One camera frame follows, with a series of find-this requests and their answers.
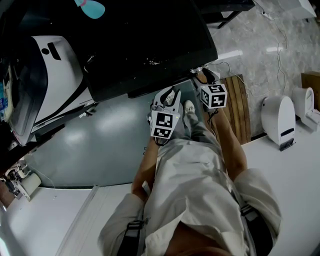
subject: pink band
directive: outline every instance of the pink band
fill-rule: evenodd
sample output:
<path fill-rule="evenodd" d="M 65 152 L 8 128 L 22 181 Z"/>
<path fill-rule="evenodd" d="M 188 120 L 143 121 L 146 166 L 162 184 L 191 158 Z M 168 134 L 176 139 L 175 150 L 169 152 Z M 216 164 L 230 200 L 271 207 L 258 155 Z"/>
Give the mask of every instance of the pink band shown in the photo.
<path fill-rule="evenodd" d="M 87 0 L 83 0 L 83 3 L 80 6 L 84 6 L 87 3 Z"/>

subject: beige shirt sleeve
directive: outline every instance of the beige shirt sleeve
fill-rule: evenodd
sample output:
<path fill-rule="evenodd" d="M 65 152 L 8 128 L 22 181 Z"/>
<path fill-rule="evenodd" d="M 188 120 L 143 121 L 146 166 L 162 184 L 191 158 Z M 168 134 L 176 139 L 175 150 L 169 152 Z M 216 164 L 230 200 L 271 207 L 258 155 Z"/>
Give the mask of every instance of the beige shirt sleeve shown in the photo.
<path fill-rule="evenodd" d="M 104 256 L 116 256 L 127 225 L 137 219 L 144 202 L 134 194 L 126 194 L 98 237 L 98 246 Z"/>
<path fill-rule="evenodd" d="M 278 235 L 282 222 L 279 205 L 262 172 L 258 169 L 248 169 L 235 179 L 234 185 L 244 201 L 258 210 Z"/>

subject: white shirt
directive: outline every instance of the white shirt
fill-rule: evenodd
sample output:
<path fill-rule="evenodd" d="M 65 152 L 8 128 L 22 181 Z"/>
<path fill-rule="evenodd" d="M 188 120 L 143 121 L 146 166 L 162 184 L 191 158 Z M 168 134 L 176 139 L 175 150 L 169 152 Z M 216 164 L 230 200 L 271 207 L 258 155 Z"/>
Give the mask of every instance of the white shirt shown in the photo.
<path fill-rule="evenodd" d="M 144 203 L 127 194 L 99 236 L 105 256 L 117 255 L 127 224 L 144 207 L 145 256 L 165 254 L 181 221 L 197 232 L 214 239 L 234 256 L 246 256 L 248 246 L 240 209 L 231 196 L 221 148 L 202 142 L 174 139 L 158 153 L 154 186 Z M 257 169 L 242 172 L 234 181 L 243 199 L 258 210 L 279 233 L 281 214 L 274 193 Z"/>

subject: black table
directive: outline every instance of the black table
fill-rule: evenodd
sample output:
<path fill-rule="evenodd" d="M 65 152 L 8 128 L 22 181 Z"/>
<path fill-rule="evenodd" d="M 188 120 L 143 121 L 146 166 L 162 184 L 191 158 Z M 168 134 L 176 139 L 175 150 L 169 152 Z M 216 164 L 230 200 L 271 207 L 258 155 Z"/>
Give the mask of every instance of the black table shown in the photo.
<path fill-rule="evenodd" d="M 253 0 L 194 0 L 196 6 L 207 24 L 221 23 L 218 29 L 232 21 L 243 11 L 249 11 L 255 6 Z M 223 17 L 221 12 L 232 12 Z"/>

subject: person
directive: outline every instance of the person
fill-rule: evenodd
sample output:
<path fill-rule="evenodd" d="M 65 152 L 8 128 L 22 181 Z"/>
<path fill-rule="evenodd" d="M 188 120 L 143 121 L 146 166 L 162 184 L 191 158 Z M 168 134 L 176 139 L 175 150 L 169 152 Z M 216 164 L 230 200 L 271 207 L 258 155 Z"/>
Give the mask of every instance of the person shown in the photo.
<path fill-rule="evenodd" d="M 242 198 L 279 234 L 282 219 L 272 188 L 258 169 L 248 169 L 224 111 L 213 116 L 220 144 L 198 121 L 190 100 L 184 111 L 189 136 L 175 130 L 161 147 L 150 138 L 131 193 L 101 230 L 98 244 L 103 255 L 117 255 L 128 223 L 141 211 L 145 256 L 248 255 L 239 205 L 222 175 L 226 171 Z"/>

